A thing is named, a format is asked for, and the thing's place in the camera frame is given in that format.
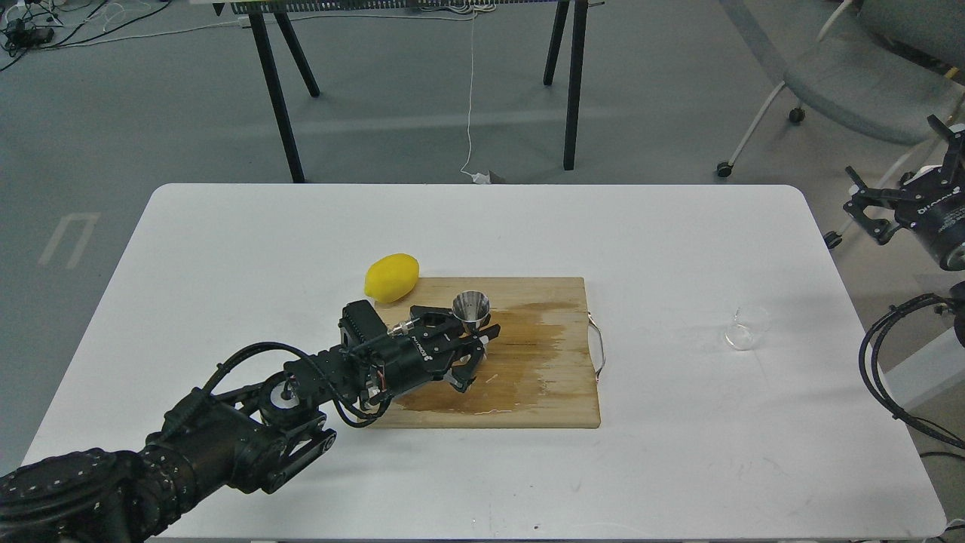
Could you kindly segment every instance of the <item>chair wheel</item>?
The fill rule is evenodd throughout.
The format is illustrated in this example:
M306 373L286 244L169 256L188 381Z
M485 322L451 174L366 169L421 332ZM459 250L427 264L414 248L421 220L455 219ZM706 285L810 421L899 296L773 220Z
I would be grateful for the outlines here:
M804 110L800 107L791 109L790 113L787 114L787 119L795 125L800 124L801 121L804 121Z
M729 177L733 171L733 164L730 162L721 162L717 164L717 177Z
M841 234L835 232L834 230L824 235L824 245L828 247L828 250L831 250L837 247L838 245L840 245L841 240L842 240Z

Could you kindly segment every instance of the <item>wooden cutting board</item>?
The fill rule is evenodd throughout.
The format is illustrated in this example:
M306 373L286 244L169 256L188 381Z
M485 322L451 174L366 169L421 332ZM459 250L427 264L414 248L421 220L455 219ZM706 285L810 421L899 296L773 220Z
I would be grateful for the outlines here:
M499 337L465 394L445 382L396 398L371 428L597 428L596 379L582 277L423 277L402 300L377 303L389 326L409 306L452 307L466 290L489 297Z

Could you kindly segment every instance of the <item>black table leg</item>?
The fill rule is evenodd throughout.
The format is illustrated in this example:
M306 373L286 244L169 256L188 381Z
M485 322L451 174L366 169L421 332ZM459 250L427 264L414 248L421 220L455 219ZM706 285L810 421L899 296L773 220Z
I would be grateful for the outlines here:
M295 147L295 137L291 132L289 111L285 107L282 84L278 81L275 58L271 54L271 43L268 41L268 32L264 27L264 15L248 14L248 18L251 21L251 33L255 36L255 45L258 47L258 56L262 60L264 82L268 85L268 96L271 97L271 106L275 109L275 120L278 122L278 131L282 135L282 145L285 146L285 157L289 160L291 180L295 183L305 183L305 174L302 173L301 161L298 159L298 148Z
M553 21L553 35L549 39L549 54L546 56L546 70L543 72L543 85L553 84L556 60L560 57L560 44L563 42L563 29L566 28L567 12L569 12L569 0L557 2L556 19Z
M580 114L580 83L583 80L583 46L587 37L589 0L575 0L573 8L573 52L569 60L569 98L566 101L566 140L563 169L573 169L576 158L576 123Z
M308 61L305 60L305 53L301 49L301 43L298 42L298 37L295 36L295 29L291 28L289 15L286 13L277 13L275 14L275 20L278 21L278 28L282 29L282 36L285 37L285 42L289 45L291 56L295 59L298 71L301 71L302 79L305 80L305 86L308 87L308 94L311 95L312 98L318 98L320 94L318 84L315 83L315 76L312 75L312 69L309 68Z

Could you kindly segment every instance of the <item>yellow lemon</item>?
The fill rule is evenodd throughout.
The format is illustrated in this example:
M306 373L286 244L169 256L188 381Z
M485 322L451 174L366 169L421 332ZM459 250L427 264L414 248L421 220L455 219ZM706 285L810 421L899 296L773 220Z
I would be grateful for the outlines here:
M369 267L365 274L365 295L391 303L415 288L419 261L405 253L390 254Z

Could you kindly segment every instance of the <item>gray chair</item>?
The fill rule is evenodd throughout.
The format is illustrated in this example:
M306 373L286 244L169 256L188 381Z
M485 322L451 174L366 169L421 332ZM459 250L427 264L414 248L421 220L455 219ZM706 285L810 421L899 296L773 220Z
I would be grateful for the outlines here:
M804 119L804 103L864 135L916 146L888 170L880 186L934 135L925 120L928 115L946 122L955 116L965 88L894 54L880 41L904 43L965 68L965 0L865 0L857 21L870 35L825 37L850 4L841 3L817 43L787 68L784 81L767 97L731 159L717 164L718 177L731 174L764 112L785 86L800 100L788 114L795 125Z

